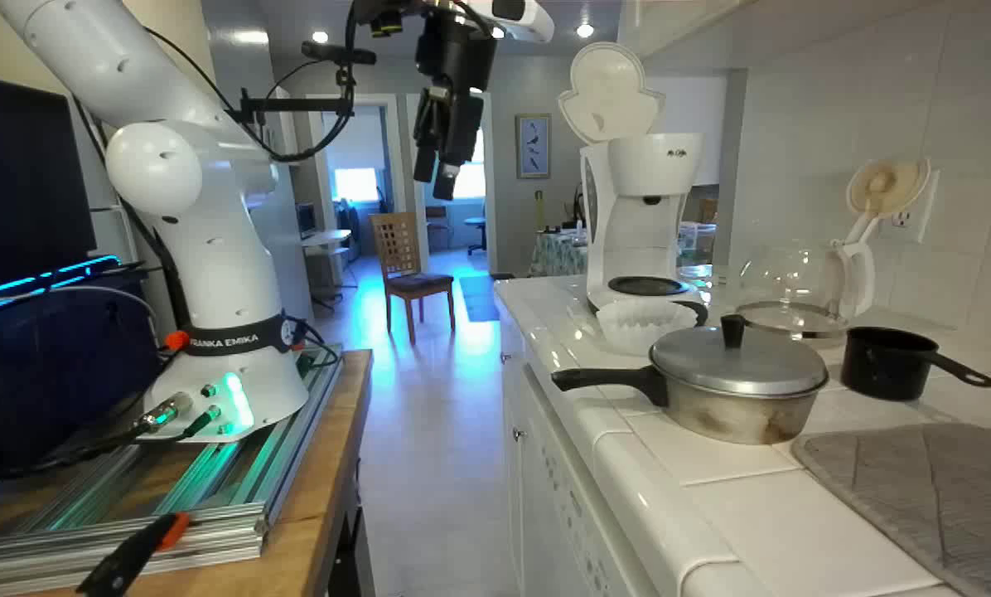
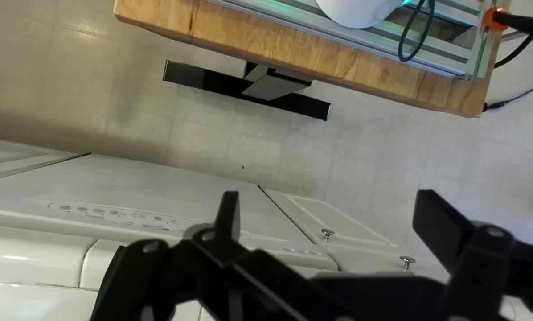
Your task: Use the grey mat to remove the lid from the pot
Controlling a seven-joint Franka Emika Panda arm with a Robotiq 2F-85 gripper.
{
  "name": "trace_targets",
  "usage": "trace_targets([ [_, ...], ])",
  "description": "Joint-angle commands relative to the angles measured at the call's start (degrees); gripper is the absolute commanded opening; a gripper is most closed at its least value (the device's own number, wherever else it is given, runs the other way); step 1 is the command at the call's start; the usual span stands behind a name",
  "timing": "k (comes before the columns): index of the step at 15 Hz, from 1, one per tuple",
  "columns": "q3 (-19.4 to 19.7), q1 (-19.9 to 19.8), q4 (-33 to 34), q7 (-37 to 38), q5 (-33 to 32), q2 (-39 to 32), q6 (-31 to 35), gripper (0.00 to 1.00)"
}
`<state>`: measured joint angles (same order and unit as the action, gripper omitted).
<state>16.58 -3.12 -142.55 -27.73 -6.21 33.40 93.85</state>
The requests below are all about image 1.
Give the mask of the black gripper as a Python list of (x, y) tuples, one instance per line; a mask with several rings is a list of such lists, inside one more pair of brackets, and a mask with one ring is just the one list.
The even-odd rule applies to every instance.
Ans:
[(414, 51), (414, 64), (426, 78), (414, 124), (414, 184), (430, 184), (437, 163), (437, 200), (453, 196), (453, 179), (474, 152), (474, 134), (463, 127), (482, 124), (495, 51), (498, 39), (458, 12), (423, 18)]

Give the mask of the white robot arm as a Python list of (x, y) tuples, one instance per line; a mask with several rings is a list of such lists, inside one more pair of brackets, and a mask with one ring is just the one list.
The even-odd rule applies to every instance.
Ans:
[[(232, 444), (306, 402), (306, 326), (285, 312), (274, 260), (250, 203), (274, 190), (278, 152), (186, 78), (124, 0), (0, 0), (0, 18), (47, 71), (111, 127), (105, 177), (166, 244), (182, 281), (186, 347), (142, 396), (150, 441)], [(537, 0), (351, 0), (377, 38), (423, 24), (419, 173), (450, 190), (471, 161), (495, 51), (548, 45)]]

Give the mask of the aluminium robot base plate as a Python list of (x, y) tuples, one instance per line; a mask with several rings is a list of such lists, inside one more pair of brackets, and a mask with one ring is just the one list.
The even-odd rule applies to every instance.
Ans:
[(260, 558), (337, 374), (337, 361), (319, 366), (293, 417), (232, 444), (129, 444), (68, 470), (0, 480), (0, 597), (74, 591), (166, 516), (186, 516), (188, 528), (146, 574)]

